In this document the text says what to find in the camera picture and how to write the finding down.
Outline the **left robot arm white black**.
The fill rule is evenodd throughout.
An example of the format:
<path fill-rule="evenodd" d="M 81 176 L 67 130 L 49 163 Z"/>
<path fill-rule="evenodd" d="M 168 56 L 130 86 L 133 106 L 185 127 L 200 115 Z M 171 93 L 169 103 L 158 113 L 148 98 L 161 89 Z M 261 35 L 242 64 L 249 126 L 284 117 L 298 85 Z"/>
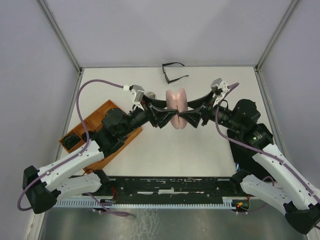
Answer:
<path fill-rule="evenodd" d="M 84 127 L 85 142 L 78 149 L 46 166 L 27 167 L 23 171 L 21 195 L 27 197 L 30 209 L 41 214 L 65 198 L 94 192 L 106 195 L 111 183 L 102 171 L 87 176 L 73 177 L 73 174 L 117 152 L 125 144 L 126 137 L 142 125 L 150 122 L 162 128 L 178 114 L 178 110 L 167 107 L 165 101 L 161 106 L 153 102 L 144 96 L 142 107 L 130 113 L 118 107 L 111 108 L 101 120 L 100 130 L 88 131 Z"/>

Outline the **pink glasses case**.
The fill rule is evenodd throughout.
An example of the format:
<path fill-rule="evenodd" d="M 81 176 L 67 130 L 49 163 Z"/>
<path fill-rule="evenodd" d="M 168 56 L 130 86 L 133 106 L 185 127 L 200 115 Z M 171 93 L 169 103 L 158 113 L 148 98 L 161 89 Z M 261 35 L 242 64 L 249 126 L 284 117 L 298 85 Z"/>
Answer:
<path fill-rule="evenodd" d="M 177 110 L 178 113 L 188 111 L 187 94 L 184 88 L 179 89 L 177 94 L 168 89 L 165 97 L 167 109 Z M 184 129 L 188 124 L 184 118 L 177 114 L 171 118 L 170 123 L 176 130 Z"/>

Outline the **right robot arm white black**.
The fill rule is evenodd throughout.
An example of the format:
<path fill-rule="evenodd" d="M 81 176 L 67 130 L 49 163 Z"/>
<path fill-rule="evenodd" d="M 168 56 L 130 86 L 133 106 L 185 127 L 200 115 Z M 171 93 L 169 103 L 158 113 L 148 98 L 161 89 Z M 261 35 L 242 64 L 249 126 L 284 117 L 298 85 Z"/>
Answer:
<path fill-rule="evenodd" d="M 257 123 L 260 113 L 255 102 L 241 99 L 234 109 L 222 107 L 226 93 L 208 95 L 187 101 L 184 89 L 177 94 L 173 106 L 178 110 L 178 127 L 187 124 L 197 127 L 214 121 L 215 126 L 226 127 L 235 132 L 231 138 L 221 136 L 229 142 L 250 152 L 254 162 L 261 165 L 280 188 L 264 183 L 246 173 L 229 183 L 231 193 L 253 195 L 282 213 L 286 221 L 299 233 L 308 234 L 320 228 L 320 190 L 303 177 L 285 158 L 273 141 L 273 135 L 262 123 Z"/>

